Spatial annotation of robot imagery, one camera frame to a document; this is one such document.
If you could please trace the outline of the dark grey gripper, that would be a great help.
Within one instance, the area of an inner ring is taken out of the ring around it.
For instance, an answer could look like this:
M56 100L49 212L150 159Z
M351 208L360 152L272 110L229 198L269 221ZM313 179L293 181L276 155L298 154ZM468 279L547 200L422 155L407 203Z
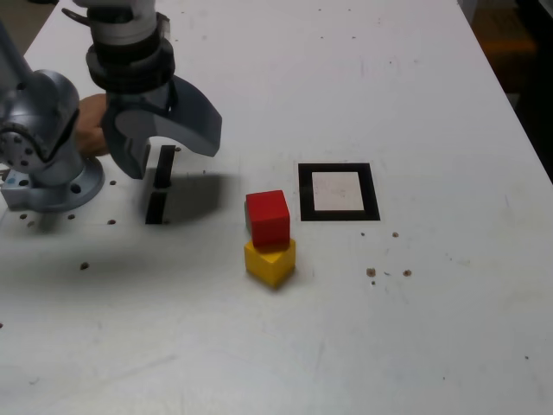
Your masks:
M145 90L137 83L110 80L105 91L105 141L113 161L130 178L143 179L153 136L173 139L203 156L219 151L222 117L189 82L175 76Z

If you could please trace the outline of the person's hand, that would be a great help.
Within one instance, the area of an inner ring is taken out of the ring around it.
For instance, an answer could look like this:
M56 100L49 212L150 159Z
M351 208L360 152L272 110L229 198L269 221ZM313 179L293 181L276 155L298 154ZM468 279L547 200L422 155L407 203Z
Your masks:
M109 153L101 127L106 108L104 94L89 96L79 103L75 140L79 153L84 157L105 156Z

